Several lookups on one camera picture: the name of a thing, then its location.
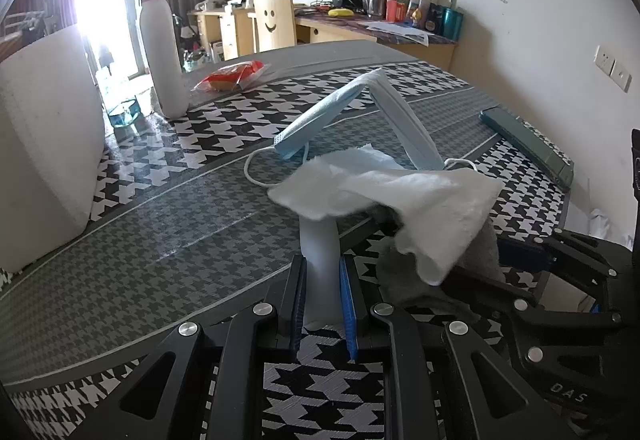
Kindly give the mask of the grey sock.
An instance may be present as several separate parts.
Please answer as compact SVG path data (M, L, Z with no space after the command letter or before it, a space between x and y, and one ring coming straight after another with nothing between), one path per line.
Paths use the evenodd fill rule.
M442 289L455 267L502 283L497 235L487 204L388 205L398 231L380 253L376 277L383 299L397 307L425 306L476 317Z

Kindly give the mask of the white tissue cloth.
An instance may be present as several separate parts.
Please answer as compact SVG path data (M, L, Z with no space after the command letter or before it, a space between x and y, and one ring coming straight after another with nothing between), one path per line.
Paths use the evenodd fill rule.
M343 217L374 206L487 204L494 207L503 183L472 168L412 170L365 145L324 154L299 166L268 190L273 203L308 220Z

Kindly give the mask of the houndstooth tablecloth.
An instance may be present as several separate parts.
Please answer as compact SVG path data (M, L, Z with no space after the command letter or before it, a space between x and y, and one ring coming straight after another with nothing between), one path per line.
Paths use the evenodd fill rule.
M199 96L175 122L108 138L87 229L1 279L1 379L39 439L67 437L175 326L231 316L282 278L298 221L264 184L296 167L270 151L299 114L382 68L444 157L503 181L492 210L517 240L560 226L567 198L480 121L495 100L427 62L365 41L273 53L264 82Z

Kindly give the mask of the red snack packet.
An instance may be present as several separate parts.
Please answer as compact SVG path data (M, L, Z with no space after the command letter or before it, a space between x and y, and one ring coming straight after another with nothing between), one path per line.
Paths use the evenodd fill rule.
M255 85L269 69L270 64L255 60L230 64L204 77L192 90L201 92L242 91Z

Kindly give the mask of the dark green flat case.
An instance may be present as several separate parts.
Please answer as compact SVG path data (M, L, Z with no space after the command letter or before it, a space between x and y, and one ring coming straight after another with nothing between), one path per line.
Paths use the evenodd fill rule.
M531 160L559 189L570 190L573 161L526 120L498 106L481 111L480 120Z

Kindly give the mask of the wooden smiley face chair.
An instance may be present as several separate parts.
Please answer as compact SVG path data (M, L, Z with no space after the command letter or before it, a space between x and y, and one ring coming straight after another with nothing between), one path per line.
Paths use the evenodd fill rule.
M257 52L295 47L293 0L254 0L253 35Z

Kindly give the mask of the long wooden desk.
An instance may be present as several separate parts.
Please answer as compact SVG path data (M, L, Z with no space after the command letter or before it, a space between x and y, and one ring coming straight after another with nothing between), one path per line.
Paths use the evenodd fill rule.
M252 10L235 9L231 13L222 9L191 11L188 17L190 22L198 26L198 36L207 51L212 50L213 44L220 41L226 60L259 52L259 34ZM367 30L356 21L330 18L324 14L302 16L296 18L295 23L299 44L367 40L414 56L443 70L450 70L454 52L458 48L456 42L437 37L430 37L430 42L424 46L407 38Z

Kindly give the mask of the yellow object on desk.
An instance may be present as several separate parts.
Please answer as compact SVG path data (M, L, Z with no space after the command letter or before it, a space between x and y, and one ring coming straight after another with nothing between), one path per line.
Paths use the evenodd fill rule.
M351 18L355 12L347 8L333 8L328 11L328 15L331 18Z

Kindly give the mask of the papers on desk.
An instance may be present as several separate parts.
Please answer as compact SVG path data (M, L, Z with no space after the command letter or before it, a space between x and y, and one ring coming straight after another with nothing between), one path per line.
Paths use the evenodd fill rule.
M423 44L425 47L430 45L431 34L420 30L420 28L383 21L361 22L361 25L367 30L377 30L380 33L404 37L416 44Z

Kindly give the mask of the white lotion bottle red pump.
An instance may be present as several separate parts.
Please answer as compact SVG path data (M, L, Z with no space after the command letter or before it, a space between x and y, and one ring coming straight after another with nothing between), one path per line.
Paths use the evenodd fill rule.
M182 81L174 18L167 0L141 0L139 26L160 114L166 119L182 117L189 107L189 93Z

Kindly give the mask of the white styrofoam box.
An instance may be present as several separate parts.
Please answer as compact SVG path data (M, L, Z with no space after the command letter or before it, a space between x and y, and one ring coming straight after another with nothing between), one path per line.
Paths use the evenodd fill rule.
M2 270L21 270L85 230L103 150L102 102L77 26L2 62Z

